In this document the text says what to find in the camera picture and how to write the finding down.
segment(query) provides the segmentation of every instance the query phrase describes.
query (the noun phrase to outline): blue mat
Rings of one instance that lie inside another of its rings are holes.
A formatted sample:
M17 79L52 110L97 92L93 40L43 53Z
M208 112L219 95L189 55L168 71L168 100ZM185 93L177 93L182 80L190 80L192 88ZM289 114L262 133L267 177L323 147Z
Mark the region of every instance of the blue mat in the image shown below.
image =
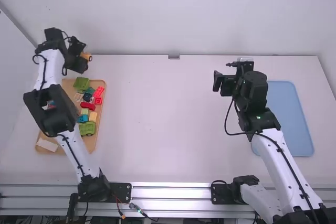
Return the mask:
M292 156L310 157L314 146L294 84L268 81L266 107L277 117Z

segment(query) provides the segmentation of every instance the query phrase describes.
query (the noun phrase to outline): red toy block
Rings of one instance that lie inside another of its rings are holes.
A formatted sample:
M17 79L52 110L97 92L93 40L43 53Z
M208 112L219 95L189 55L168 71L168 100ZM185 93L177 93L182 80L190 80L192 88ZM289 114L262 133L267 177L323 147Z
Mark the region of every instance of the red toy block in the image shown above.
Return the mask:
M101 105L103 103L103 98L102 97L97 97L94 99L94 103L96 105Z
M94 104L88 103L88 102L81 102L80 106L83 109L89 109L89 110L92 110L92 111L94 111L96 109L96 106Z
M105 90L105 88L103 88L102 86L97 87L97 89L95 90L95 92L93 93L93 97L97 98L100 97L100 95L102 94L102 92Z

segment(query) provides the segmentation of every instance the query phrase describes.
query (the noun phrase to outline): toy block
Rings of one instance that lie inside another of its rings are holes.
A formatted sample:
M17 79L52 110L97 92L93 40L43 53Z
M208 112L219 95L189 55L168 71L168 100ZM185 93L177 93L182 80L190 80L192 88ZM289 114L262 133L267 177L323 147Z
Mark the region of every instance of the toy block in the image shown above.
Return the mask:
M102 97L96 97L94 99L95 105L101 105L103 103L103 98Z
M98 113L97 113L97 112L91 112L91 113L90 113L89 121L90 121L90 122L96 122L97 116L98 116Z
M83 94L76 93L75 96L73 97L75 102L82 102L83 101Z
M79 127L79 134L81 135L81 136L85 136L85 129L86 129L86 127L85 127L85 123L79 123L78 124L78 127Z
M90 102L90 98L92 97L92 94L89 94L89 93L85 93L83 95L83 100L86 101L86 102Z
M81 115L88 115L89 114L89 109L86 108L86 109L82 109L81 112L80 112Z
M100 97L100 95L102 94L102 92L105 90L104 87L99 86L97 87L97 89L95 90L95 92L93 93L93 97L97 98Z
M81 102L80 103L80 106L84 109L89 109L89 110L92 110L94 111L96 109L96 106L92 103L88 103L88 102Z
M87 90L89 87L89 84L90 84L90 80L88 78L77 77L73 87L76 89Z
M93 94L95 92L95 89L93 87L88 87L87 90L85 90L85 93Z
M80 115L77 119L77 123L86 123L89 121L88 115Z
M94 122L79 123L78 126L81 136L92 136L96 131L96 124Z

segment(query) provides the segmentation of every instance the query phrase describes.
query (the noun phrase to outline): teal toy block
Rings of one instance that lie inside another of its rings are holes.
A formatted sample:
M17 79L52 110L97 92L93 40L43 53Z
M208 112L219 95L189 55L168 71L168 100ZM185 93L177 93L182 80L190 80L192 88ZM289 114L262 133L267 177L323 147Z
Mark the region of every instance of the teal toy block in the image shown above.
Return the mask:
M95 89L93 87L88 87L87 90L85 90L85 93L93 94L95 92Z
M86 123L89 121L88 115L80 115L77 119L77 123Z

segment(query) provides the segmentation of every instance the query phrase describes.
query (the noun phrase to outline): metal frame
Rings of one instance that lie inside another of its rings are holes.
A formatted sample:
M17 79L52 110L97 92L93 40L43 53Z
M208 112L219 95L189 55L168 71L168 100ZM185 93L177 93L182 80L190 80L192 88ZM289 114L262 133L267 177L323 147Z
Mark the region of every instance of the metal frame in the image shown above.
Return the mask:
M208 183L132 183L131 202L150 217L242 218L253 219L249 205L213 205ZM276 196L274 187L265 187ZM336 206L336 186L313 189L327 207ZM0 215L65 216L71 193L77 185L0 185ZM142 217L127 205L119 205L127 217ZM84 214L86 203L79 203L75 215ZM90 203L87 216L119 216L115 203Z

